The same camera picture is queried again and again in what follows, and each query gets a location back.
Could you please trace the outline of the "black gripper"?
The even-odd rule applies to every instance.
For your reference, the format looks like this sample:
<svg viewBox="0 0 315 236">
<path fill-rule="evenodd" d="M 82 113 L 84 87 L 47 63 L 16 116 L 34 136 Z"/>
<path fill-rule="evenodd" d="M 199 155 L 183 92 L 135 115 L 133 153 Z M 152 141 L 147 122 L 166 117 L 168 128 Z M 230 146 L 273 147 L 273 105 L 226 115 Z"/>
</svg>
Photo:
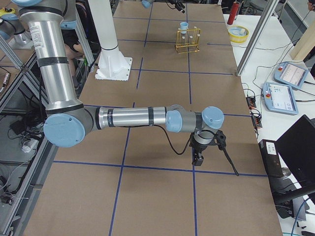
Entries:
<svg viewBox="0 0 315 236">
<path fill-rule="evenodd" d="M 204 157 L 202 155 L 202 152 L 208 147 L 208 146 L 215 146 L 216 143 L 214 141 L 214 137 L 211 138 L 204 138 L 200 135 L 193 135 L 189 146 L 192 148 L 192 165 L 193 166 L 201 166 Z"/>
<path fill-rule="evenodd" d="M 185 6 L 181 0 L 169 0 L 168 2 L 174 5 L 174 9 L 177 9 L 179 12 L 185 13 Z"/>
</svg>

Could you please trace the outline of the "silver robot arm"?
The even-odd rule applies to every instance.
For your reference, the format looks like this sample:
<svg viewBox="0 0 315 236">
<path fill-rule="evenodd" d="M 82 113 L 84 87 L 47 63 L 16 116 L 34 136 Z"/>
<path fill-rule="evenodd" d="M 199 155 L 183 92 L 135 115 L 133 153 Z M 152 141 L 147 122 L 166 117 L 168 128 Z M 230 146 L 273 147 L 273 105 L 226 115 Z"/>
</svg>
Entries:
<svg viewBox="0 0 315 236">
<path fill-rule="evenodd" d="M 155 0 L 141 0 L 144 8 L 149 8 L 153 5 Z M 170 9 L 176 9 L 179 12 L 185 13 L 185 6 L 181 0 L 165 0 L 164 1 Z"/>
<path fill-rule="evenodd" d="M 221 131 L 223 112 L 207 107 L 202 112 L 187 111 L 180 105 L 144 108 L 86 107 L 77 98 L 61 31 L 62 24 L 75 25 L 72 0 L 17 0 L 20 18 L 30 29 L 49 103 L 44 123 L 45 137 L 58 147 L 79 144 L 87 134 L 107 127 L 157 126 L 164 132 L 188 132 L 192 164 L 200 166 L 208 146 L 226 150 Z"/>
</svg>

